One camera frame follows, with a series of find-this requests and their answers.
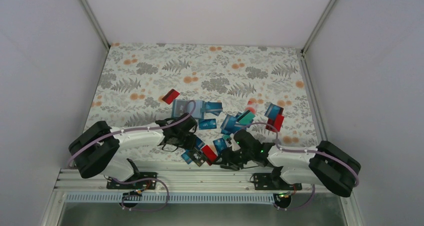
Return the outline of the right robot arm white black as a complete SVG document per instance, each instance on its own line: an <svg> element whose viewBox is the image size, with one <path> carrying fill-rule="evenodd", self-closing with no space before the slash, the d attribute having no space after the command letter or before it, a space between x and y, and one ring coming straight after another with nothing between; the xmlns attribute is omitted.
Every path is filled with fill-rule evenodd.
<svg viewBox="0 0 424 226"><path fill-rule="evenodd" d="M349 197L358 185L361 164L333 143L323 140L300 149L277 142L260 142L242 129L229 140L229 147L218 150L215 163L230 170L242 170L249 162L270 168L269 173L253 174L256 190L299 190L301 184L313 184Z"/></svg>

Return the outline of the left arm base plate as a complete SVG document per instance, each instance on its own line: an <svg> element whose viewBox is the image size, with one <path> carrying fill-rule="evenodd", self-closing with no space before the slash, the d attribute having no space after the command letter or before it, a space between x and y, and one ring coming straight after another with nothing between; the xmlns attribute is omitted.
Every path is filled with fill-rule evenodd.
<svg viewBox="0 0 424 226"><path fill-rule="evenodd" d="M122 184L113 180L112 178L107 179L106 188L116 190L138 190L138 189L155 189L157 172L140 172L138 175L133 175L125 182L131 182L131 184Z"/></svg>

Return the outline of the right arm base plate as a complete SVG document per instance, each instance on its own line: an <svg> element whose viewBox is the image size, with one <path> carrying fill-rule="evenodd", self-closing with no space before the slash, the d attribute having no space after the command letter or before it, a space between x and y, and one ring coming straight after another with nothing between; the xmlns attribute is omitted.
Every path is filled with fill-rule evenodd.
<svg viewBox="0 0 424 226"><path fill-rule="evenodd" d="M271 173L254 173L250 177L250 182L253 183L255 190L302 190L300 183L288 184L279 177L273 177Z"/></svg>

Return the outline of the teal leather card holder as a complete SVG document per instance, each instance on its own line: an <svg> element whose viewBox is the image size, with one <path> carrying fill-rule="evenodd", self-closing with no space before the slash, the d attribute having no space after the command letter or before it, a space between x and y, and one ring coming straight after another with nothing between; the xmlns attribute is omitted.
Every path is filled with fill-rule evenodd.
<svg viewBox="0 0 424 226"><path fill-rule="evenodd" d="M171 116L173 118L178 118L176 116L174 116L174 110L175 110L175 102L178 100L182 100L182 99L175 99L172 103L172 111L171 111ZM203 100L194 100L194 102L189 102L189 100L184 100L187 101L187 105L186 105L186 112L185 113L190 113L192 112L192 117L194 119L204 119L204 106L205 106L205 101Z"/></svg>

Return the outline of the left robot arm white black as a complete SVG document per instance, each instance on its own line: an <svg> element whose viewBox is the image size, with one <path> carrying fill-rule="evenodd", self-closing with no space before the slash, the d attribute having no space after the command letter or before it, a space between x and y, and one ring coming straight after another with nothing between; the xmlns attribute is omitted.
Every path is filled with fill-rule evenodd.
<svg viewBox="0 0 424 226"><path fill-rule="evenodd" d="M197 121L188 113L134 127L111 127L98 121L68 146L70 160L82 178L101 174L133 188L139 182L137 158L124 151L167 145L191 150L196 146L197 127Z"/></svg>

